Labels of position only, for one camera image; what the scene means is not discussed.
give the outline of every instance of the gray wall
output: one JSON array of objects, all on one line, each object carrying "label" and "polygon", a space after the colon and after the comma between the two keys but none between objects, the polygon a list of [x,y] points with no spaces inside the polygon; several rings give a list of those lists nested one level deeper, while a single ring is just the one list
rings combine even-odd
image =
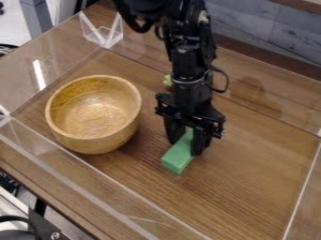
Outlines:
[{"label": "gray wall", "polygon": [[321,15],[269,0],[208,0],[208,7],[216,33],[321,65]]}]

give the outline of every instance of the green object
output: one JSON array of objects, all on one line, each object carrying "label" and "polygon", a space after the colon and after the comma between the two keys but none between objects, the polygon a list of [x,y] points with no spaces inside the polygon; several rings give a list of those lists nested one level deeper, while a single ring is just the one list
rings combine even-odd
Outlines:
[{"label": "green object", "polygon": [[166,86],[173,86],[171,75],[166,75],[166,76],[165,76],[163,84],[165,84]]},{"label": "green object", "polygon": [[182,136],[166,155],[162,157],[162,166],[181,175],[194,156],[192,155],[193,129]]}]

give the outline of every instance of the wooden bowl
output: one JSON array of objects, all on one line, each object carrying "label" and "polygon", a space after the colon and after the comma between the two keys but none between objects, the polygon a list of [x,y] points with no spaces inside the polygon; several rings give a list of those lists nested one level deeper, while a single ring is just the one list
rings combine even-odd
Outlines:
[{"label": "wooden bowl", "polygon": [[131,138],[142,98],[125,79],[94,75],[64,85],[50,98],[46,117],[59,142],[85,154],[115,150]]}]

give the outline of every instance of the black robotic arm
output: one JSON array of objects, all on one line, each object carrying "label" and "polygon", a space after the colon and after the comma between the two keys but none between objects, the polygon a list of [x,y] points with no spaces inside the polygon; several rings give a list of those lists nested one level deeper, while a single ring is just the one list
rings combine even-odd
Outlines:
[{"label": "black robotic arm", "polygon": [[[193,128],[192,154],[201,155],[221,139],[225,115],[212,106],[212,92],[225,92],[229,77],[212,66],[216,44],[212,37],[212,17],[204,0],[114,0],[130,28],[155,34],[165,41],[171,61],[174,94],[158,94],[155,112],[165,118],[170,143],[175,143]],[[213,72],[228,77],[226,89],[213,88]]]}]

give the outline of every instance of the bowl rim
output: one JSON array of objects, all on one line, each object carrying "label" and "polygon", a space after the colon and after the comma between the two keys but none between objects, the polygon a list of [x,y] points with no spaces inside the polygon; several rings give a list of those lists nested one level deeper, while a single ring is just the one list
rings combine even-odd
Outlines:
[{"label": "bowl rim", "polygon": [[[56,96],[59,95],[59,93],[72,84],[75,84],[77,82],[81,82],[81,81],[85,81],[85,80],[89,80],[89,79],[93,79],[93,78],[97,78],[97,79],[102,79],[102,80],[106,80],[107,78],[109,79],[114,79],[117,81],[121,81],[123,82],[129,87],[130,89],[133,90],[134,94],[138,96],[138,108],[135,110],[135,113],[134,113],[134,117],[133,119],[129,121],[129,123],[122,127],[122,129],[117,129],[114,132],[103,135],[102,137],[95,137],[95,138],[82,138],[79,137],[78,135],[75,134],[71,134],[68,133],[67,131],[64,131],[59,126],[55,125],[52,119],[51,119],[51,105],[52,105],[52,102],[54,102],[54,99],[56,98]],[[50,100],[47,102],[47,106],[46,106],[46,119],[47,119],[47,122],[50,124],[50,127],[54,129],[55,132],[58,132],[60,135],[63,135],[64,137],[68,137],[68,138],[72,138],[75,140],[99,140],[99,139],[103,139],[103,138],[107,138],[110,137],[111,135],[114,135],[117,132],[122,131],[123,129],[126,129],[129,127],[129,125],[133,123],[133,121],[135,120],[135,118],[138,117],[139,113],[141,113],[141,109],[142,109],[142,96],[141,96],[141,93],[135,87],[135,85],[126,79],[123,78],[119,78],[117,76],[111,76],[111,75],[90,75],[90,76],[86,76],[86,77],[82,77],[82,78],[78,78],[75,80],[72,80],[71,82],[68,82],[67,84],[64,84],[62,87],[59,87],[59,89],[55,91],[55,93],[52,94],[52,96],[50,97]]]}]

